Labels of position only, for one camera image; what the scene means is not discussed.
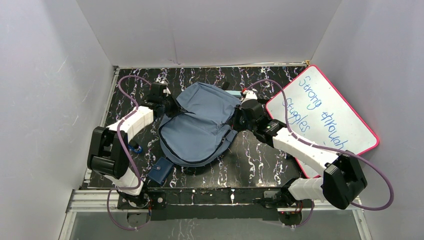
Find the blue student backpack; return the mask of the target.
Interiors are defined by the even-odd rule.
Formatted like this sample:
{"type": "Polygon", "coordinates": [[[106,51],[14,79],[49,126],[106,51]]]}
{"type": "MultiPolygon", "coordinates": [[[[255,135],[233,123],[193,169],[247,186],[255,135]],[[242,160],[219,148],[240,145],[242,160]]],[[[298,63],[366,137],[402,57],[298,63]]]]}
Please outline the blue student backpack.
{"type": "Polygon", "coordinates": [[[230,119],[241,101],[217,86],[202,82],[187,87],[176,100],[186,111],[175,117],[162,117],[158,128],[161,149],[176,165],[205,166],[236,137],[230,119]]]}

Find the navy snap wallet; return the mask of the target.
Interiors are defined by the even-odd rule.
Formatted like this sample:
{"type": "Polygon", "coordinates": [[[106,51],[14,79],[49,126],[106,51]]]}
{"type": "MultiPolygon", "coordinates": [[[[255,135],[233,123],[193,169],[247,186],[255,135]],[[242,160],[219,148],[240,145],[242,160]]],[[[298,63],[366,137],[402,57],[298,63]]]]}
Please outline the navy snap wallet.
{"type": "Polygon", "coordinates": [[[163,185],[174,168],[174,163],[165,157],[159,158],[147,174],[148,178],[159,185],[163,185]]]}

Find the teal eraser case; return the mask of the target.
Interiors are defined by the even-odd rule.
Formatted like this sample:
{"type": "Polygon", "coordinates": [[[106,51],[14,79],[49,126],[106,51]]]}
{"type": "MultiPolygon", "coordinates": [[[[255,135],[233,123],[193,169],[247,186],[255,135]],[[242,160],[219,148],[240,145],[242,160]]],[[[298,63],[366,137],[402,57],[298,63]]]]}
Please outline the teal eraser case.
{"type": "Polygon", "coordinates": [[[232,96],[238,98],[238,99],[242,98],[242,93],[240,91],[229,90],[228,93],[231,94],[232,96]]]}

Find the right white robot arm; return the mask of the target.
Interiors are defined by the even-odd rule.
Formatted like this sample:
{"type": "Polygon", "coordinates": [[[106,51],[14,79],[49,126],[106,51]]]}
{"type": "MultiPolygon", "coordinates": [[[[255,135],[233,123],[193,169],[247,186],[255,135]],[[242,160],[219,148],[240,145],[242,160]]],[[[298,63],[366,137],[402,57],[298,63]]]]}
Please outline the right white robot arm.
{"type": "Polygon", "coordinates": [[[265,205],[295,207],[302,200],[320,200],[344,210],[368,185],[359,160],[350,152],[339,153],[306,144],[303,138],[294,137],[285,123],[272,119],[256,99],[235,107],[231,125],[238,132],[250,131],[259,142],[302,160],[320,175],[290,179],[276,193],[264,195],[265,205]]]}

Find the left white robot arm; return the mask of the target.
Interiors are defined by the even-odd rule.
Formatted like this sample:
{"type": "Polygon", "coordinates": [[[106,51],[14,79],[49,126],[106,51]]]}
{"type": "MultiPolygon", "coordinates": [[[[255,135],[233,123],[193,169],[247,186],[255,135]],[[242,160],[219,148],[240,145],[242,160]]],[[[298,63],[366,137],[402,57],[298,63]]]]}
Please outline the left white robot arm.
{"type": "Polygon", "coordinates": [[[130,154],[139,145],[133,138],[155,119],[182,110],[165,83],[152,83],[143,103],[107,127],[96,127],[91,136],[87,167],[112,181],[117,193],[135,208],[149,204],[140,171],[130,154]]]}

